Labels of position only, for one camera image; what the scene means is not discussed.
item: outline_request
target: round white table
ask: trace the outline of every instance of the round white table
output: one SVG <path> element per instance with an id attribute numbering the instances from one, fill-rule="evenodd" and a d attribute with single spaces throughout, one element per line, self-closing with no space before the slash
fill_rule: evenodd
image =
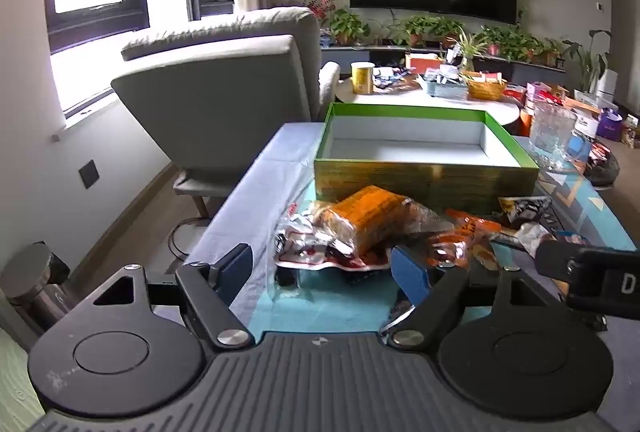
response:
<path id="1" fill-rule="evenodd" d="M 335 95 L 343 103 L 364 103 L 374 105 L 412 105 L 448 108 L 484 110 L 505 126 L 520 117 L 520 107 L 504 97 L 500 101 L 482 101 L 479 99 L 456 100 L 431 97 L 423 89 L 402 92 L 401 94 L 353 94 L 351 78 L 341 81 L 335 89 Z"/>

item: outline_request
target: chair leg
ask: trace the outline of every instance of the chair leg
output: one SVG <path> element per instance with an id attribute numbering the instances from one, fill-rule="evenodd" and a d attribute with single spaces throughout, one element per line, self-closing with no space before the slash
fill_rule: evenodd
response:
<path id="1" fill-rule="evenodd" d="M 207 209 L 207 205 L 204 203 L 204 199 L 199 195 L 193 197 L 193 202 L 196 203 L 196 208 L 198 208 L 198 212 L 201 217 L 209 218 L 209 210 Z"/>

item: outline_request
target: green box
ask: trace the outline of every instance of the green box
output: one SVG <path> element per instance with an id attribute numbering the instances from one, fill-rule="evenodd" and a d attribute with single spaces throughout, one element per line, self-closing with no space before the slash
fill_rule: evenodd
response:
<path id="1" fill-rule="evenodd" d="M 331 105 L 314 161 L 316 195 L 340 201 L 367 185 L 431 209 L 486 214 L 531 195 L 538 166 L 488 113 L 402 105 Z"/>

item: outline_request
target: black circular pad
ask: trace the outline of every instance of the black circular pad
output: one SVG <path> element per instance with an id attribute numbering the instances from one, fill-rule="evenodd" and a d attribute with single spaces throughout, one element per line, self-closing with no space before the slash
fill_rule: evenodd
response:
<path id="1" fill-rule="evenodd" d="M 133 301 L 119 292 L 111 300 L 109 288 L 101 297 L 90 295 L 31 349 L 29 377 L 46 410 L 89 418 L 141 415 L 180 396 L 201 374 L 205 358 L 196 336 L 153 314 L 142 269 L 122 274 L 131 284 L 128 275 L 140 277 Z M 110 281 L 113 289 L 120 281 Z"/>
<path id="2" fill-rule="evenodd" d="M 442 341 L 438 364 L 464 398 L 526 420 L 597 410 L 613 375 L 607 346 L 548 307 L 518 307 L 456 328 Z"/>
<path id="3" fill-rule="evenodd" d="M 149 345 L 138 335 L 111 331 L 85 338 L 74 358 L 84 370 L 96 374 L 120 374 L 136 368 L 149 355 Z"/>

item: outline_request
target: blue gripper pad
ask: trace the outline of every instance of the blue gripper pad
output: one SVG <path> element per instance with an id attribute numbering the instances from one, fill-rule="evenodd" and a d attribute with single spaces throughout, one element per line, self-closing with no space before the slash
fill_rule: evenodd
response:
<path id="1" fill-rule="evenodd" d="M 395 247 L 391 251 L 391 275 L 414 306 L 427 298 L 431 290 L 427 271 L 407 249 Z"/>

